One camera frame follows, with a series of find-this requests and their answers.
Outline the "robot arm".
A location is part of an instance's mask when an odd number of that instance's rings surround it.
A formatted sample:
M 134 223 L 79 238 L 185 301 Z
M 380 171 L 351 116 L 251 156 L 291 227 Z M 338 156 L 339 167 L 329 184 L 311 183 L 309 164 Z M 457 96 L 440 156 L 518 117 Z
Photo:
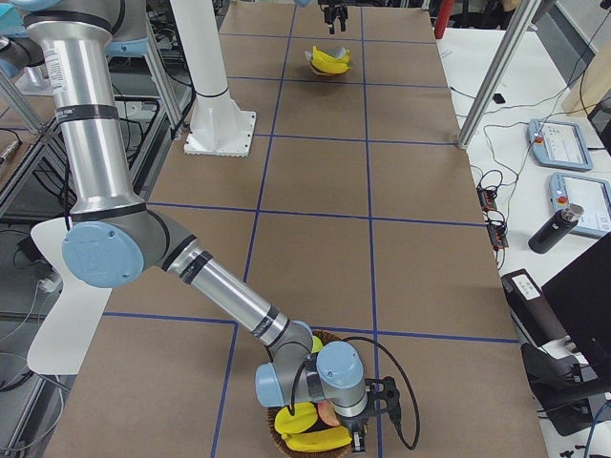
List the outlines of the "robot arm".
M 40 47 L 73 173 L 76 202 L 62 255 L 80 280 L 114 288 L 151 266 L 179 276 L 267 349 L 256 372 L 265 407 L 296 413 L 329 401 L 354 451 L 365 448 L 372 391 L 353 346 L 314 346 L 310 327 L 292 321 L 205 251 L 169 217 L 151 211 L 130 178 L 107 56 L 148 50 L 142 1 L 21 1 L 28 37 Z

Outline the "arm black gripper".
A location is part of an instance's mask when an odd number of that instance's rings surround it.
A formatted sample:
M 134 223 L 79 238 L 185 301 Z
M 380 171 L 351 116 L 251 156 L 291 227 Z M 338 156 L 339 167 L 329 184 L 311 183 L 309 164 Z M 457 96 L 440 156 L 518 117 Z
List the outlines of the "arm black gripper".
M 318 6 L 324 15 L 324 22 L 330 34 L 336 32 L 336 24 L 339 24 L 339 30 L 341 32 L 347 30 L 348 4 L 346 1 L 319 0 Z
M 369 417 L 361 413 L 353 417 L 339 416 L 341 424 L 348 430 L 352 452 L 367 451 L 367 424 Z

